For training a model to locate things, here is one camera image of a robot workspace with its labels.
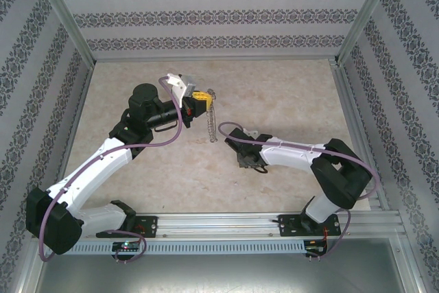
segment striped wall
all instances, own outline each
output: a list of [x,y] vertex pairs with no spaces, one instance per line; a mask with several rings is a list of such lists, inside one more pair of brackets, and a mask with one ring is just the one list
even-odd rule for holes
[[98,60],[334,56],[365,0],[65,0]]
[[0,0],[0,292],[29,234],[25,197],[55,183],[90,75],[48,0]]
[[380,0],[345,63],[388,200],[439,292],[439,0]]

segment beige marble floor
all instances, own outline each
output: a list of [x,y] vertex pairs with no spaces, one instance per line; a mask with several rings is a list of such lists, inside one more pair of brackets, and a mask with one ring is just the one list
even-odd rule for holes
[[[337,137],[351,145],[326,60],[98,63],[70,155],[72,172],[101,145],[119,121],[133,88],[158,87],[166,73],[192,75],[201,91],[216,92],[217,123],[237,121],[249,130],[302,143]],[[145,149],[113,174],[88,200],[98,207],[120,199],[138,212],[300,211],[320,187],[312,174],[269,167],[269,174],[238,168],[236,154],[218,136],[210,143],[205,115],[163,148]],[[165,141],[174,130],[154,133]],[[357,209],[369,209],[368,201]]]

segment purple cable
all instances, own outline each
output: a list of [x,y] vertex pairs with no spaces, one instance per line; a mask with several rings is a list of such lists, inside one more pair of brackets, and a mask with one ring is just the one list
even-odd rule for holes
[[130,231],[122,231],[122,230],[106,230],[105,232],[106,233],[121,233],[123,235],[131,235],[133,237],[138,237],[143,242],[142,251],[138,255],[133,256],[129,260],[120,260],[120,259],[118,259],[117,255],[119,254],[119,252],[123,251],[123,249],[117,250],[116,254],[115,254],[115,259],[116,259],[117,263],[121,262],[123,264],[127,264],[127,263],[130,263],[130,262],[136,261],[139,257],[141,257],[146,252],[146,248],[147,248],[147,246],[146,246],[146,239],[144,238],[144,236],[139,235],[138,233],[131,233]]
[[[361,196],[360,198],[358,198],[358,200],[362,200],[365,199],[371,195],[373,195],[376,190],[378,189],[378,186],[381,184],[381,181],[379,180],[379,176],[378,173],[376,171],[374,171],[368,164],[366,164],[363,161],[360,161],[359,159],[356,159],[354,157],[348,156],[347,154],[341,154],[339,152],[334,152],[334,151],[330,151],[330,150],[325,150],[325,149],[320,149],[320,148],[311,148],[311,147],[307,147],[305,145],[299,145],[299,144],[295,144],[295,143],[278,143],[278,142],[259,142],[259,141],[249,141],[249,140],[244,140],[244,139],[238,139],[236,137],[232,137],[229,134],[225,133],[222,130],[222,126],[224,125],[234,125],[237,126],[240,130],[244,130],[242,128],[241,125],[234,123],[233,121],[225,121],[223,123],[221,123],[218,126],[218,131],[223,134],[225,137],[229,138],[230,140],[236,141],[236,142],[241,142],[241,143],[248,143],[248,144],[257,144],[257,145],[273,145],[273,146],[280,146],[280,145],[284,145],[286,147],[290,147],[290,148],[296,148],[296,149],[301,149],[301,150],[306,150],[306,151],[315,151],[315,152],[321,152],[323,154],[330,154],[331,156],[337,156],[340,158],[344,158],[347,159],[348,161],[353,161],[354,163],[361,165],[362,167],[366,168],[373,176],[374,180],[375,180],[375,186],[373,187],[373,189],[371,191],[369,191],[367,194]],[[351,223],[351,212],[347,209],[345,210],[346,212],[348,212],[348,220],[346,222],[346,226],[344,227],[341,235],[338,237],[337,241],[334,243],[333,247],[326,252],[323,256],[321,256],[320,258],[322,259],[323,257],[326,257],[327,255],[331,254],[338,246],[338,244],[341,242],[344,234],[346,233],[346,231],[348,230],[349,224]]]
[[342,241],[344,235],[346,234],[349,224],[351,224],[351,211],[349,211],[348,209],[345,209],[344,211],[346,211],[348,213],[348,220],[346,221],[346,226],[344,226],[344,229],[342,231],[342,233],[340,234],[340,236],[337,238],[337,240],[335,241],[334,245],[331,247],[330,250],[328,250],[325,254],[323,255],[318,255],[316,253],[313,252],[309,252],[307,251],[307,254],[313,255],[314,257],[317,257],[318,260],[320,261],[321,259],[324,259],[325,257],[327,257],[328,255],[330,255],[337,247],[338,244]]
[[325,149],[320,149],[320,148],[311,148],[311,147],[308,147],[306,145],[300,145],[300,144],[296,144],[296,143],[292,143],[292,142],[282,142],[282,143],[281,142],[260,142],[260,141],[249,141],[249,140],[244,140],[244,139],[238,139],[236,137],[232,137],[229,134],[225,133],[222,130],[222,126],[224,126],[224,125],[235,125],[240,130],[243,130],[242,126],[237,124],[237,123],[234,123],[233,121],[225,121],[225,122],[221,123],[220,125],[218,125],[218,131],[221,134],[223,134],[228,139],[236,141],[236,142],[257,144],[257,145],[272,145],[274,147],[278,147],[278,146],[283,145],[285,147],[296,148],[296,149],[301,149],[301,150],[306,150],[306,151],[321,152],[322,154],[330,154],[331,156],[336,156],[336,157],[347,159],[348,161],[352,161],[352,162],[364,167],[365,169],[367,169],[369,171],[369,173],[372,174],[372,176],[375,180],[375,186],[367,194],[359,197],[358,200],[362,200],[362,199],[366,199],[366,198],[370,197],[378,190],[378,187],[381,185],[381,181],[379,180],[378,173],[376,171],[374,171],[374,169],[371,168],[371,166],[369,166],[368,164],[366,164],[363,161],[360,161],[359,159],[356,159],[355,157],[351,157],[347,154],[341,154],[339,152],[334,152],[334,151],[330,151],[330,150],[325,150]]
[[178,129],[176,134],[168,141],[165,142],[161,142],[161,143],[140,143],[140,144],[130,144],[130,145],[122,145],[120,147],[115,147],[113,149],[109,149],[107,151],[105,151],[102,154],[99,154],[98,156],[96,156],[95,158],[93,158],[92,160],[90,160],[87,164],[85,164],[75,175],[72,176],[72,178],[65,184],[65,186],[60,190],[60,192],[58,192],[58,194],[55,196],[55,198],[51,201],[49,207],[47,207],[46,213],[44,214],[43,217],[43,221],[41,222],[41,227],[40,227],[40,235],[38,236],[38,253],[40,255],[40,258],[43,262],[48,262],[54,255],[55,253],[50,254],[48,257],[45,256],[44,254],[44,232],[46,229],[46,224],[47,224],[47,219],[49,219],[49,215],[50,212],[52,212],[52,209],[54,209],[55,204],[57,203],[57,201],[59,201],[59,199],[61,198],[61,196],[67,192],[67,189],[73,184],[73,182],[75,182],[75,180],[82,174],[84,173],[92,164],[96,163],[98,160],[101,159],[101,157],[103,156],[107,156],[113,152],[116,152],[118,150],[122,150],[122,149],[131,149],[131,148],[152,148],[152,147],[163,147],[165,145],[168,145],[172,142],[174,142],[178,136],[181,133],[182,130],[182,126],[183,126],[183,120],[181,117],[181,112],[180,112],[180,107],[177,103],[176,98],[172,95],[171,90],[166,86],[166,84],[164,83],[165,80],[167,80],[168,77],[162,77],[158,80],[158,82],[160,83],[160,85],[162,85],[162,87],[165,89],[166,93],[171,97],[172,103],[174,104],[174,106],[177,109],[177,116],[178,116]]

